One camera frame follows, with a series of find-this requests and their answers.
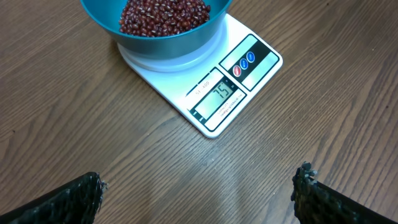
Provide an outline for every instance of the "round button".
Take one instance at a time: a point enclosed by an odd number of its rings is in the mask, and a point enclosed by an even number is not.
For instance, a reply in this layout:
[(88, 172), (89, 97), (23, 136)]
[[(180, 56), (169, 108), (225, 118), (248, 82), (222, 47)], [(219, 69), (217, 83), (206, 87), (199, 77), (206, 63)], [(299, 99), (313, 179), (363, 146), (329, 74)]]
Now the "round button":
[(242, 74), (241, 67), (239, 67), (238, 65), (235, 65), (234, 66), (234, 76), (240, 77), (241, 74)]
[(256, 57), (254, 56), (253, 52), (248, 52), (248, 54), (246, 55), (246, 58), (248, 59), (248, 61), (250, 63), (253, 63), (254, 60), (256, 59)]
[(241, 59), (241, 68), (242, 68), (243, 70), (246, 70), (246, 69), (248, 69), (248, 67), (249, 67), (248, 61), (247, 61), (246, 59), (242, 58), (242, 59)]

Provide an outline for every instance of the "wooden surface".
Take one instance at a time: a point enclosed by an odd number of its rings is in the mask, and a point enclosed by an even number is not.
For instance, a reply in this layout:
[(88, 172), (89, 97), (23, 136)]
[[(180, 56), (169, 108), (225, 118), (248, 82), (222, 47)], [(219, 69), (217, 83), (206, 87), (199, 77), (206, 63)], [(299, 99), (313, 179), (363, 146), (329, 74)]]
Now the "wooden surface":
[(398, 221), (398, 1), (235, 0), (284, 57), (218, 139), (123, 62), (79, 1), (0, 1), (0, 213), (88, 171), (97, 223), (297, 223), (291, 178)]

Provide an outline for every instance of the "bowl rim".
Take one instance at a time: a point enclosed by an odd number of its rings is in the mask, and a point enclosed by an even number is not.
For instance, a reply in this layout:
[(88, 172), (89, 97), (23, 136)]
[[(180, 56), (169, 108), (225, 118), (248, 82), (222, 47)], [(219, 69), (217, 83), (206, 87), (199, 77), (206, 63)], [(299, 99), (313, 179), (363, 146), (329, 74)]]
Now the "bowl rim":
[(86, 13), (87, 13), (97, 24), (99, 24), (102, 28), (106, 29), (108, 32), (112, 32), (112, 33), (114, 33), (114, 34), (121, 35), (121, 36), (123, 36), (123, 37), (127, 37), (127, 38), (130, 38), (130, 39), (137, 39), (137, 40), (165, 40), (165, 39), (173, 39), (173, 38), (181, 37), (181, 36), (183, 36), (183, 35), (188, 35), (188, 34), (190, 34), (190, 33), (192, 33), (192, 32), (196, 32), (196, 31), (198, 31), (198, 30), (204, 28), (204, 27), (205, 27), (206, 25), (208, 25), (208, 24), (211, 24), (212, 22), (214, 22), (217, 18), (220, 17), (220, 15), (222, 15), (222, 14), (227, 10), (227, 8), (231, 5), (232, 1), (233, 1), (233, 0), (228, 0), (228, 2), (225, 4), (224, 8), (223, 8), (219, 13), (217, 13), (217, 15), (216, 15), (215, 17), (210, 18), (210, 20), (209, 20), (208, 22), (204, 23), (204, 24), (201, 25), (200, 27), (196, 27), (196, 28), (194, 28), (194, 29), (192, 29), (192, 30), (190, 30), (190, 31), (188, 31), (188, 32), (182, 32), (181, 34), (171, 35), (171, 36), (167, 36), (167, 37), (141, 37), (141, 36), (123, 34), (122, 32), (120, 32), (120, 31), (118, 31), (118, 30), (115, 31), (115, 30), (109, 28), (108, 26), (106, 26), (105, 24), (103, 24), (102, 22), (100, 22), (99, 20), (97, 20), (97, 19), (92, 15), (92, 13), (87, 9), (87, 7), (86, 7), (86, 5), (85, 5), (85, 3), (84, 3), (84, 0), (80, 0), (80, 3), (81, 3), (81, 5), (83, 6), (83, 8), (84, 8), (84, 10), (86, 11)]

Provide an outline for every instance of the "teal bowl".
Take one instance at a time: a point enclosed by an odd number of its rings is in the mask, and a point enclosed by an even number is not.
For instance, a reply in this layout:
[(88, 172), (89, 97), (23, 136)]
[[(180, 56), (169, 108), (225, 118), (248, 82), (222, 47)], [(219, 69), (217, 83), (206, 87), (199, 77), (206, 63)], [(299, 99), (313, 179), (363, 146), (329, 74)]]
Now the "teal bowl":
[(211, 6), (210, 20), (205, 24), (168, 37), (138, 37), (119, 31), (119, 20), (127, 0), (81, 0), (87, 14), (117, 43), (136, 55), (151, 59), (180, 57), (199, 49), (221, 27), (232, 0), (204, 0)]

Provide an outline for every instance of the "red button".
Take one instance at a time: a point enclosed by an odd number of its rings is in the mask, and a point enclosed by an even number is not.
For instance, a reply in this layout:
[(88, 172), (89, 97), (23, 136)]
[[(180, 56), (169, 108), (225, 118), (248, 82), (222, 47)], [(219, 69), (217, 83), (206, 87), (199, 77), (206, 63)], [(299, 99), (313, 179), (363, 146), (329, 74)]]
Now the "red button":
[(241, 67), (239, 67), (239, 65), (235, 65), (235, 66), (234, 66), (234, 75), (235, 75), (236, 77), (240, 77), (241, 74), (242, 74), (242, 69), (241, 69)]

